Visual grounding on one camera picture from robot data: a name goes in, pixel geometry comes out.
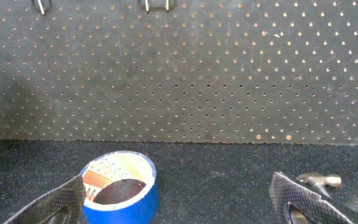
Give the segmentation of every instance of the pegboard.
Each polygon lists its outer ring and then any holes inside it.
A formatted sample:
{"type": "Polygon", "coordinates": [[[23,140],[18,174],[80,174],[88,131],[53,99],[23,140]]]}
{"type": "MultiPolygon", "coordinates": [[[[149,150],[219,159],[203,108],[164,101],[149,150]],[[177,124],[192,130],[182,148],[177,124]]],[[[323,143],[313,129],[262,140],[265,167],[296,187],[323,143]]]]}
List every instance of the pegboard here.
{"type": "Polygon", "coordinates": [[[358,1],[149,2],[0,0],[0,138],[358,144],[358,1]]]}

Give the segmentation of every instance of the blue painter's tape roll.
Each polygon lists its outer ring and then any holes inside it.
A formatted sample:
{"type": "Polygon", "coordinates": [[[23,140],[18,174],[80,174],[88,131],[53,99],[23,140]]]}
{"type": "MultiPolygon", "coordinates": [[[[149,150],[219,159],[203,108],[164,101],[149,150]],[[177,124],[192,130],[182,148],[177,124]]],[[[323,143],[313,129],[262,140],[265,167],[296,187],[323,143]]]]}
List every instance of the blue painter's tape roll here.
{"type": "Polygon", "coordinates": [[[83,211],[88,223],[149,223],[158,208],[156,174],[153,162],[138,152],[112,152],[91,161],[81,171],[86,190],[83,211]],[[145,183],[144,188],[123,202],[107,205],[94,202],[107,186],[126,179],[139,180],[145,183]]]}

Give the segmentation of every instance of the blue tape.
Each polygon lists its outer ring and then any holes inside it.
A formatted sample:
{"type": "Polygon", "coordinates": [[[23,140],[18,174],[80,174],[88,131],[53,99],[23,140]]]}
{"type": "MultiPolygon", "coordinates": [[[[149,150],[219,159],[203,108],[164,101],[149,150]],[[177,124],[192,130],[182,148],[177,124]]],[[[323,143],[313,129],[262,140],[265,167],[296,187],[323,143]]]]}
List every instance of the blue tape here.
{"type": "MultiPolygon", "coordinates": [[[[85,217],[89,224],[104,224],[104,223],[119,223],[119,224],[146,224],[151,221],[155,212],[158,209],[158,187],[157,187],[157,173],[153,162],[145,155],[138,152],[131,151],[119,151],[112,152],[110,154],[103,155],[94,161],[98,161],[108,155],[116,153],[131,153],[137,154],[143,157],[150,167],[152,168],[154,183],[151,189],[146,193],[146,195],[138,200],[137,202],[129,205],[128,207],[120,208],[117,210],[97,210],[94,208],[87,207],[84,205],[83,211],[85,217]]],[[[84,175],[84,172],[90,165],[84,167],[81,171],[81,175],[84,175]]]]}

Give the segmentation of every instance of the gray surface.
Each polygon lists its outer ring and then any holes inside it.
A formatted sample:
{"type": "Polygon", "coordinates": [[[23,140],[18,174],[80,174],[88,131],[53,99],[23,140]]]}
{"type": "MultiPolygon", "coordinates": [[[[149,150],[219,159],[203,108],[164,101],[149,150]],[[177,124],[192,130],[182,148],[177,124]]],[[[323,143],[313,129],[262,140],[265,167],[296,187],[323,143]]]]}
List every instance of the gray surface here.
{"type": "Polygon", "coordinates": [[[358,144],[358,1],[154,3],[0,1],[0,138],[358,144]]]}
{"type": "Polygon", "coordinates": [[[358,146],[0,141],[0,211],[59,186],[107,152],[146,154],[157,168],[160,207],[153,223],[275,223],[273,173],[339,174],[328,189],[358,211],[358,146]]]}

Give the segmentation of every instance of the tape roll rim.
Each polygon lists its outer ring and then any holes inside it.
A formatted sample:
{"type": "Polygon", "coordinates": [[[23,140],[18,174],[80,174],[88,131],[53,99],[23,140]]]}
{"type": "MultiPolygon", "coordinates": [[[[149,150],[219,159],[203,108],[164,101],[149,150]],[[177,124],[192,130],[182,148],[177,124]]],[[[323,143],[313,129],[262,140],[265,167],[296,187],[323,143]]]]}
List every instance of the tape roll rim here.
{"type": "Polygon", "coordinates": [[[136,202],[138,202],[142,198],[144,198],[150,192],[152,187],[156,184],[155,180],[156,180],[157,172],[155,170],[154,163],[147,156],[145,156],[145,155],[143,155],[143,154],[141,154],[139,152],[134,152],[134,151],[116,151],[116,152],[110,152],[110,153],[104,154],[102,156],[99,156],[96,159],[94,159],[91,162],[89,162],[81,170],[81,172],[80,172],[81,176],[84,177],[86,171],[88,170],[88,168],[90,166],[92,166],[93,164],[97,163],[99,160],[103,159],[104,157],[108,157],[108,156],[111,156],[113,154],[135,154],[135,155],[140,156],[143,159],[145,159],[147,161],[148,165],[150,166],[150,168],[152,169],[152,180],[153,180],[152,184],[145,183],[146,184],[145,187],[136,196],[134,196],[131,199],[126,200],[124,202],[115,203],[115,204],[109,204],[109,205],[102,205],[102,204],[94,203],[94,202],[86,199],[84,201],[84,206],[85,207],[88,207],[88,208],[93,209],[93,210],[105,211],[105,212],[127,208],[127,207],[130,207],[131,205],[135,204],[136,202]]]}

